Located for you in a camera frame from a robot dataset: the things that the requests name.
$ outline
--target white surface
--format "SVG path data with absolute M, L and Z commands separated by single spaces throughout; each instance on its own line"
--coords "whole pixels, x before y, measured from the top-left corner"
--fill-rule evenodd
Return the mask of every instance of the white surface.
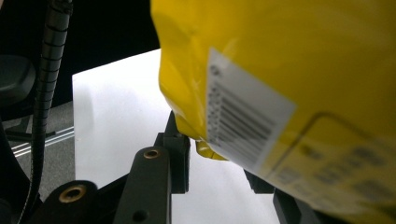
M 153 145 L 170 108 L 158 87 L 158 50 L 73 76 L 76 179 L 99 188 L 127 174 Z M 279 223 L 272 195 L 250 190 L 243 170 L 204 159 L 191 144 L 190 191 L 173 195 L 174 224 Z

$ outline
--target screw hole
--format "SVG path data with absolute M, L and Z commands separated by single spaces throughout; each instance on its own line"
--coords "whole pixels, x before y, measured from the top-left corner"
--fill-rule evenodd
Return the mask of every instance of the screw hole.
M 83 185 L 72 186 L 61 193 L 59 196 L 59 201 L 61 203 L 72 203 L 78 201 L 82 198 L 82 196 L 84 196 L 86 191 L 87 188 Z
M 146 159 L 154 159 L 160 156 L 160 152 L 156 149 L 151 150 L 151 151 L 147 151 L 145 152 L 145 158 Z
M 149 212 L 143 210 L 135 212 L 132 217 L 134 222 L 144 222 L 148 218 L 149 218 Z

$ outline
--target barcode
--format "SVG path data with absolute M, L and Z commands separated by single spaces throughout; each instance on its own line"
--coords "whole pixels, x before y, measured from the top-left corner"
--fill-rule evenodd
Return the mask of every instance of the barcode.
M 262 153 L 275 122 L 238 99 L 218 82 L 208 94 L 208 141 L 232 154 L 235 162 L 251 167 Z
M 257 174 L 296 105 L 215 49 L 206 72 L 206 140 Z

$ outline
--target yellow package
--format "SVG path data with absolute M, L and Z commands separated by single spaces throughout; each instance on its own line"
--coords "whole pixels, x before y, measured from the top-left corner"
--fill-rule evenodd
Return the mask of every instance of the yellow package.
M 391 0 L 152 0 L 161 90 L 201 155 L 331 216 L 394 223 L 395 12 Z

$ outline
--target black metal bracket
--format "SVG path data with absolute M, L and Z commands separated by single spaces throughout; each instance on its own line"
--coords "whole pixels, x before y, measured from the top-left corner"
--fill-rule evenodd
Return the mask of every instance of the black metal bracket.
M 190 139 L 177 131 L 171 113 L 154 147 L 136 153 L 128 175 L 99 190 L 88 181 L 60 186 L 29 223 L 171 223 L 172 193 L 189 188 L 189 159 Z

